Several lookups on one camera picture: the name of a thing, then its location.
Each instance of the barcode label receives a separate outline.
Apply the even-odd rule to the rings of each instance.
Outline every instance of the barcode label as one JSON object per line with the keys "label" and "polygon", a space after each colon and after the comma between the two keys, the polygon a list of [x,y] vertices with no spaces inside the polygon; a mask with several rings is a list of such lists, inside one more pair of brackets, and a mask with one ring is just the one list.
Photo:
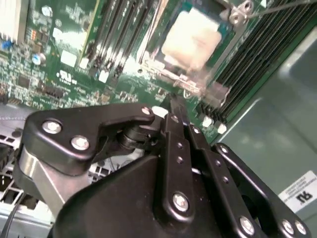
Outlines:
{"label": "barcode label", "polygon": [[293,212],[298,212],[317,198],[317,176],[308,171],[278,196]]}

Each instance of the screw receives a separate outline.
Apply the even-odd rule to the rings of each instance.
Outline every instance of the screw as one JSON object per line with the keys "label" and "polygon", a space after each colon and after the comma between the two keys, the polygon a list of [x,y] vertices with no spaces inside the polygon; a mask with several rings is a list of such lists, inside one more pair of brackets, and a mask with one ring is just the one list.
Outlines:
{"label": "screw", "polygon": [[246,218],[246,217],[240,217],[240,224],[241,224],[243,230],[244,230],[247,234],[249,234],[249,235],[251,235],[251,236],[254,234],[254,231],[255,231],[255,230],[254,230],[254,227],[253,227],[252,223],[249,221],[248,218]]}
{"label": "screw", "polygon": [[292,228],[292,225],[289,223],[289,221],[283,220],[282,222],[283,227],[289,234],[294,234],[294,229]]}
{"label": "screw", "polygon": [[71,139],[71,145],[76,150],[87,150],[89,148],[89,141],[86,137],[77,135]]}
{"label": "screw", "polygon": [[56,121],[48,120],[43,123],[42,128],[49,134],[57,134],[61,131],[61,125]]}
{"label": "screw", "polygon": [[227,177],[222,178],[225,183],[229,183],[229,179]]}
{"label": "screw", "polygon": [[220,145],[220,149],[223,151],[223,153],[228,153],[228,149],[224,147],[223,145]]}
{"label": "screw", "polygon": [[196,127],[194,127],[194,132],[195,132],[196,134],[199,134],[199,133],[200,133],[199,129],[196,128]]}
{"label": "screw", "polygon": [[181,212],[186,212],[189,208],[187,199],[182,194],[179,194],[179,193],[176,193],[173,195],[173,203],[175,207],[177,208],[177,210]]}
{"label": "screw", "polygon": [[177,157],[177,162],[178,162],[179,164],[182,164],[182,163],[184,162],[184,160],[183,160],[182,157],[178,156],[178,157]]}
{"label": "screw", "polygon": [[150,109],[149,109],[149,108],[146,108],[146,107],[143,107],[143,108],[142,108],[142,112],[143,112],[144,114],[146,114],[146,115],[150,115],[150,114],[151,114]]}
{"label": "screw", "polygon": [[295,221],[295,225],[300,233],[302,233],[303,235],[306,235],[306,229],[302,223],[300,223],[299,221]]}
{"label": "screw", "polygon": [[173,120],[174,122],[178,123],[178,117],[177,117],[177,116],[172,116],[171,118],[172,118],[172,120]]}

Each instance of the motherboard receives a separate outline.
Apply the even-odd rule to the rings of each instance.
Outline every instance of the motherboard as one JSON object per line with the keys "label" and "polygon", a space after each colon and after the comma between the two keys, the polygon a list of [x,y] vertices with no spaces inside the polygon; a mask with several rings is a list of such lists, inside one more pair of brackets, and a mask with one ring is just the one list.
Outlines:
{"label": "motherboard", "polygon": [[316,23],[316,4],[248,17],[288,2],[0,0],[0,103],[163,108],[174,93],[212,142]]}

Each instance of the green circuit board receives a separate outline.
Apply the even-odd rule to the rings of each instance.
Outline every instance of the green circuit board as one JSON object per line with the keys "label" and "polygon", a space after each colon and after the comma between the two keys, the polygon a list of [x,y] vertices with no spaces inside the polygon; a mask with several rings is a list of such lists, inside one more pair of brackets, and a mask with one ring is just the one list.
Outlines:
{"label": "green circuit board", "polygon": [[[149,47],[166,28],[173,10],[178,7],[176,2],[173,0],[167,2]],[[254,11],[262,9],[260,2],[254,1]],[[179,95],[186,93],[182,88],[158,80],[151,72],[142,69],[135,60],[158,2],[154,2],[149,9],[123,71],[115,82],[111,79],[106,83],[98,81],[88,69],[79,67],[81,59],[85,57],[97,37],[102,22],[101,14],[105,11],[106,3],[107,0],[30,1],[25,42],[13,45],[7,50],[0,50],[0,92],[8,95],[9,102],[25,104],[38,110],[135,102],[159,106],[168,93]],[[127,0],[124,3],[128,6],[133,2]],[[51,17],[42,14],[43,6],[52,9]],[[217,69],[216,76],[245,41],[257,21],[258,19],[253,19],[247,23],[236,40],[235,47],[232,47]],[[212,66],[217,62],[236,34],[237,32],[227,29],[226,37],[207,65]],[[118,36],[114,34],[113,41],[116,40]],[[42,52],[46,56],[44,64],[32,63],[31,57],[34,52]],[[65,55],[65,52],[70,53],[71,57]],[[48,89],[48,93],[43,92],[43,85]],[[191,95],[187,95],[186,99],[191,122],[202,128],[208,141],[212,141],[218,135],[217,131],[212,126],[202,127],[202,120],[197,117],[195,110],[201,99]]]}

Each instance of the robotic arm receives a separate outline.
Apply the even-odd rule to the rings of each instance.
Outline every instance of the robotic arm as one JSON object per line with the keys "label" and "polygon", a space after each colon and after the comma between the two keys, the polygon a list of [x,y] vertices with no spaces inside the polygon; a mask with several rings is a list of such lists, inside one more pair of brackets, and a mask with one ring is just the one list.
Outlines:
{"label": "robotic arm", "polygon": [[[181,98],[165,107],[164,119],[143,104],[27,118],[13,176],[56,217],[49,237],[311,237],[228,146],[209,146]],[[89,184],[92,163],[136,148],[142,158]]]}

